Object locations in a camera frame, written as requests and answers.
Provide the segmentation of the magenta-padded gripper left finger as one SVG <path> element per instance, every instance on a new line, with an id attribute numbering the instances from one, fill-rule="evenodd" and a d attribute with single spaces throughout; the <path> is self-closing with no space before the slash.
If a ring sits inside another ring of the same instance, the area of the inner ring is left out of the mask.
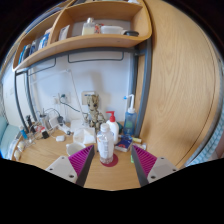
<path id="1" fill-rule="evenodd" d="M 94 146 L 90 145 L 71 156 L 60 156 L 47 168 L 47 171 L 83 187 L 94 154 Z"/>

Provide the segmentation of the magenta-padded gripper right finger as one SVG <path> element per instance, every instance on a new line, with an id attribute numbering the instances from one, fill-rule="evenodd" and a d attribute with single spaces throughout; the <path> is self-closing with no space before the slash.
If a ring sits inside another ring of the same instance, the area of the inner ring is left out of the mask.
<path id="1" fill-rule="evenodd" d="M 177 168 L 165 157 L 156 157 L 138 146 L 132 146 L 131 154 L 141 186 L 146 186 L 177 171 Z"/>

